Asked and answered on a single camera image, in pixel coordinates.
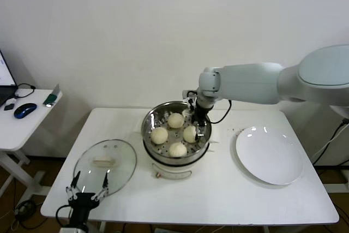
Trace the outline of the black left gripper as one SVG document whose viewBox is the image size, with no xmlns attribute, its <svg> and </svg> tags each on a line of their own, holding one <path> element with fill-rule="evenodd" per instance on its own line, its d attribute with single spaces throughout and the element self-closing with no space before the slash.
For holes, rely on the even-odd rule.
<svg viewBox="0 0 349 233">
<path fill-rule="evenodd" d="M 70 186 L 65 191 L 68 196 L 68 204 L 73 209 L 67 228 L 88 228 L 89 213 L 95 208 L 95 200 L 103 200 L 109 195 L 108 173 L 105 174 L 102 189 L 97 193 L 81 193 L 77 188 L 81 171 L 74 177 Z"/>
</svg>

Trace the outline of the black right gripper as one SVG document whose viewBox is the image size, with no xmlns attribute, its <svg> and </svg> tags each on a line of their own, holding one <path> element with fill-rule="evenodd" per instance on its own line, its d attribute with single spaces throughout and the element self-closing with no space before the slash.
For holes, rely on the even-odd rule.
<svg viewBox="0 0 349 233">
<path fill-rule="evenodd" d="M 199 105 L 196 105 L 194 112 L 192 113 L 191 123 L 195 127 L 195 141 L 199 142 L 204 139 L 206 132 L 206 118 L 209 112 L 209 108 L 204 108 Z"/>
</svg>

